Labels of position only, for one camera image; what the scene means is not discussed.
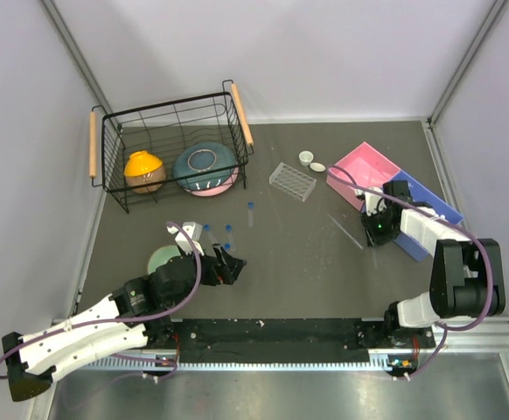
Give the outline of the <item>clear plastic pipette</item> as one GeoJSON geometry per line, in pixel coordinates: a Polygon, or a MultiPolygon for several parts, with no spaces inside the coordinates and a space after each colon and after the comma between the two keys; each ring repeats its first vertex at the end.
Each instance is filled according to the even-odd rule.
{"type": "Polygon", "coordinates": [[[378,269],[378,261],[377,261],[375,247],[370,247],[370,251],[371,251],[371,255],[372,255],[372,259],[373,259],[373,266],[375,269],[378,269]]]}
{"type": "Polygon", "coordinates": [[[361,250],[364,249],[364,246],[351,233],[349,233],[347,229],[343,227],[343,225],[338,220],[332,217],[329,213],[327,214],[327,216],[331,219],[334,225],[337,226],[340,229],[340,231],[342,231],[350,239],[351,242],[354,243],[355,246],[357,246],[361,250]]]}

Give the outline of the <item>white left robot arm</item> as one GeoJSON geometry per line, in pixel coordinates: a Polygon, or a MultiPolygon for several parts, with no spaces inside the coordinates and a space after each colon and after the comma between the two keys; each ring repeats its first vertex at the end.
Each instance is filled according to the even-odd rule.
{"type": "Polygon", "coordinates": [[[210,255],[179,252],[57,325],[3,336],[12,401],[39,396],[73,371],[104,357],[167,345],[173,334],[171,314],[186,305],[201,285],[234,284],[246,264],[219,244],[210,255]]]}

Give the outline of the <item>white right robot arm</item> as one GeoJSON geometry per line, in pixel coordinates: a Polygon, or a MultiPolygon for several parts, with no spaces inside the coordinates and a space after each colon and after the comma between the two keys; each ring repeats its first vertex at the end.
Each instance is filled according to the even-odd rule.
{"type": "Polygon", "coordinates": [[[503,264],[495,240],[471,238],[447,219],[442,201],[416,199],[405,179],[360,189],[357,196],[364,202],[360,219],[369,246],[405,237],[433,258],[428,290],[388,306],[382,332],[389,344],[403,346],[416,331],[444,319],[480,323],[503,313],[503,264]]]}

